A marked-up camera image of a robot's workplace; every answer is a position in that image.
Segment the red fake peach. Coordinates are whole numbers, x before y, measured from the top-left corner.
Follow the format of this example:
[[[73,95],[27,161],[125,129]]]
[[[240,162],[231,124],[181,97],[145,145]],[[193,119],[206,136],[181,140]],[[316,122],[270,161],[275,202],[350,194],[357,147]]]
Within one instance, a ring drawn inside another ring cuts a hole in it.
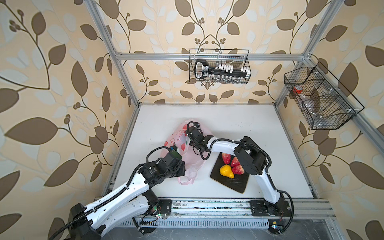
[[[225,165],[230,165],[231,160],[232,160],[232,155],[226,154],[226,153],[222,153],[222,160],[223,160]]]

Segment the yellow fake pear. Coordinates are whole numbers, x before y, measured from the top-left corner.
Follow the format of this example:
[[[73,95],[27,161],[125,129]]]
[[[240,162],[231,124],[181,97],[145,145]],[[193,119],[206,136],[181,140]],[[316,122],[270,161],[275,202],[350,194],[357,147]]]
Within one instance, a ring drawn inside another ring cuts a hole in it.
[[[230,179],[233,179],[235,177],[235,175],[232,172],[232,168],[230,165],[223,165],[220,168],[220,175],[223,177],[230,178]]]

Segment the red fake strawberry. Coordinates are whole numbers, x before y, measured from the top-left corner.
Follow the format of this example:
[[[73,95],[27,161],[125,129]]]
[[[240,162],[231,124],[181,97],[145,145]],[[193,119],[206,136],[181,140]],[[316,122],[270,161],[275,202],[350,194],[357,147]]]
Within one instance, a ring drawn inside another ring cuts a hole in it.
[[[245,173],[245,170],[242,165],[236,165],[232,168],[232,172],[234,175],[243,175]]]

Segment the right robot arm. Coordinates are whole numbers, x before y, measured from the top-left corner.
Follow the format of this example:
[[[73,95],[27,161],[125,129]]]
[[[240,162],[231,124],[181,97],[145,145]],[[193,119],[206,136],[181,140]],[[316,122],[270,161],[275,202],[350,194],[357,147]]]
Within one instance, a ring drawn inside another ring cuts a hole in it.
[[[255,177],[263,193],[262,201],[250,201],[253,216],[293,217],[294,204],[290,195],[276,188],[269,168],[272,165],[270,156],[250,137],[241,140],[230,140],[205,135],[198,122],[188,122],[186,134],[189,145],[204,160],[208,160],[212,152],[235,156],[245,173]]]

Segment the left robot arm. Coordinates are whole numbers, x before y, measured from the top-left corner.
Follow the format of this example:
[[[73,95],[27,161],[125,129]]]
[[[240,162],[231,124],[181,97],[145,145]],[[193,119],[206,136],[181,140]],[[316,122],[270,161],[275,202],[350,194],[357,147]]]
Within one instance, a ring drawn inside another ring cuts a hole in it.
[[[72,240],[100,240],[127,219],[150,213],[159,202],[154,186],[184,175],[182,156],[169,150],[163,158],[137,165],[126,183],[101,199],[72,207],[68,223],[49,238],[55,240],[67,230]]]

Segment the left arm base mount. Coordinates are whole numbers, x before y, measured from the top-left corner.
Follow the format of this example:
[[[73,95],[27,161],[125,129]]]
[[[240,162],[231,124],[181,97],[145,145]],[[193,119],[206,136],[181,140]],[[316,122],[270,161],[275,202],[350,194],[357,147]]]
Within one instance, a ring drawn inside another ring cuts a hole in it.
[[[149,203],[148,210],[144,213],[145,216],[162,217],[163,215],[170,215],[172,211],[171,199],[160,199],[155,202]]]

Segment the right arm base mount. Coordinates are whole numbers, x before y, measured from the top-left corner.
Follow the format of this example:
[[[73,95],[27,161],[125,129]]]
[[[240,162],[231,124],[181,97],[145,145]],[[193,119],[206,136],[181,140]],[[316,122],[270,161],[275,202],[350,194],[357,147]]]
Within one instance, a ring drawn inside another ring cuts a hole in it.
[[[290,217],[292,215],[292,207],[286,200],[279,200],[272,204],[265,200],[250,201],[252,216],[254,217]]]

